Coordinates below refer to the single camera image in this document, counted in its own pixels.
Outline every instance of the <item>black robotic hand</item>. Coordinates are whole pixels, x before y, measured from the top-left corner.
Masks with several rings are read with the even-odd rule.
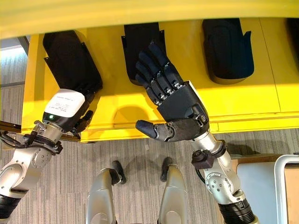
[[[139,120],[136,128],[160,141],[191,140],[209,129],[209,118],[190,81],[184,82],[166,54],[152,42],[136,63],[140,82],[166,124]]]

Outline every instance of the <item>black holder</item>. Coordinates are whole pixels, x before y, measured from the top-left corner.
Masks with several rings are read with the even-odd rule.
[[[100,73],[75,31],[47,33],[43,46],[48,54],[44,59],[61,89],[81,92],[85,98],[102,89]]]
[[[202,27],[206,63],[213,82],[234,84],[252,75],[251,31],[243,35],[239,19],[204,20]]]
[[[166,52],[164,30],[159,30],[159,23],[143,23],[125,25],[125,35],[121,37],[123,52],[125,54],[127,74],[130,81],[135,85],[141,85],[135,79],[137,74],[136,62],[138,54],[145,50],[154,41],[161,49]]]

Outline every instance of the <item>gray carpet floor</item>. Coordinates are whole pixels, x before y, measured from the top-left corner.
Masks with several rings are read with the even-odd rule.
[[[25,58],[20,56],[17,64],[6,59],[5,64],[1,62],[1,69],[26,64]],[[19,75],[19,78],[5,79],[22,81],[24,74]],[[22,85],[1,88],[1,120],[21,123],[22,99]],[[228,143],[228,151],[232,154],[291,154],[299,151],[299,129],[228,133],[216,137]],[[12,214],[11,224],[85,223],[91,184],[100,170],[109,167],[113,160],[123,164],[128,178],[125,185],[113,187],[118,222],[155,224],[164,190],[164,183],[159,180],[160,167],[166,156],[179,165],[185,179],[190,223],[217,223],[217,208],[194,172],[188,142],[162,143],[142,139],[93,144],[63,142],[63,146],[62,153],[53,157],[45,167],[39,183],[21,200]],[[0,149],[0,167],[3,167],[11,160],[13,150],[2,145]]]

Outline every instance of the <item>yellow table edge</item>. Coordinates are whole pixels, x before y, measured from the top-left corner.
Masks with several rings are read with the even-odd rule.
[[[232,17],[299,17],[297,0],[0,1],[0,39],[82,27]]]

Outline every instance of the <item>silver robot leg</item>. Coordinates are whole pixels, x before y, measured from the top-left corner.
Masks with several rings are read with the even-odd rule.
[[[117,224],[112,185],[124,184],[126,177],[118,161],[112,165],[114,169],[102,169],[93,181],[87,202],[86,224]]]
[[[167,181],[160,206],[158,224],[187,224],[187,192],[186,186],[178,166],[172,164],[172,160],[162,166],[161,180],[167,172]]]

